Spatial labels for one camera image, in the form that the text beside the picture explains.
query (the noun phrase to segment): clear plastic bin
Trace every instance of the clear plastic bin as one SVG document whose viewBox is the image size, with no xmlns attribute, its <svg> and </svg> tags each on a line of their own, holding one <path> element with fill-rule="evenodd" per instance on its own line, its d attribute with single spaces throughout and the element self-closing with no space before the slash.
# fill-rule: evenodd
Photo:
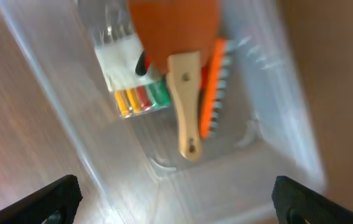
<svg viewBox="0 0 353 224">
<path fill-rule="evenodd" d="M 223 0 L 222 32 L 239 48 L 217 137 L 203 142 L 197 163 L 179 154 L 173 108 L 119 118 L 75 2 L 1 0 L 0 9 L 111 205 L 112 223 L 252 223 L 275 217 L 271 191 L 277 175 L 324 190 L 275 1 Z"/>
</svg>

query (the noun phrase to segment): yellow marker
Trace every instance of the yellow marker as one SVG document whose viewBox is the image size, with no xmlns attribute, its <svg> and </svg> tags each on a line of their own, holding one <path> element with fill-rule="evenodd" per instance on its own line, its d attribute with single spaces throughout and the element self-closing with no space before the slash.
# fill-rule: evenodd
<svg viewBox="0 0 353 224">
<path fill-rule="evenodd" d="M 129 105 L 123 91 L 115 91 L 115 99 L 120 109 L 121 115 L 127 117 L 130 115 Z"/>
<path fill-rule="evenodd" d="M 138 100 L 138 96 L 134 89 L 130 88 L 126 90 L 126 94 L 128 95 L 129 102 L 131 103 L 133 112 L 139 113 L 141 112 L 140 102 Z"/>
</svg>

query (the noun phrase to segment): wooden handle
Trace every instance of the wooden handle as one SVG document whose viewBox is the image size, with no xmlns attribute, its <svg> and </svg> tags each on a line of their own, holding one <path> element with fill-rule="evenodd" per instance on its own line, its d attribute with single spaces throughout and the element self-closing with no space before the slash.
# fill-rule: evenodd
<svg viewBox="0 0 353 224">
<path fill-rule="evenodd" d="M 167 83 L 179 122 L 179 150 L 190 161 L 201 158 L 198 104 L 201 80 L 200 52 L 171 55 Z"/>
</svg>

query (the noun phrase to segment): spatula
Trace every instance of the spatula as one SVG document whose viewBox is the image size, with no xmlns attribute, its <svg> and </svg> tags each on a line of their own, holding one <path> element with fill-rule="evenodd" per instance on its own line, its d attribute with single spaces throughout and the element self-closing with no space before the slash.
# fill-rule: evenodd
<svg viewBox="0 0 353 224">
<path fill-rule="evenodd" d="M 166 80 L 179 123 L 179 150 L 202 155 L 198 129 L 200 70 L 212 52 L 220 21 L 219 0 L 129 0 L 143 48 Z"/>
</svg>

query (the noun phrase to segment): wooden floor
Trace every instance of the wooden floor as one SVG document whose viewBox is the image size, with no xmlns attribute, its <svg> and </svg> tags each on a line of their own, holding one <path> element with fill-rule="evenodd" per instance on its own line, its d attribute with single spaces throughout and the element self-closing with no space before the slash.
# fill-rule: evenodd
<svg viewBox="0 0 353 224">
<path fill-rule="evenodd" d="M 327 196 L 353 210 L 353 1 L 281 0 L 324 160 Z M 0 16 L 0 209 L 65 174 L 84 199 L 75 223 L 111 223 Z"/>
</svg>

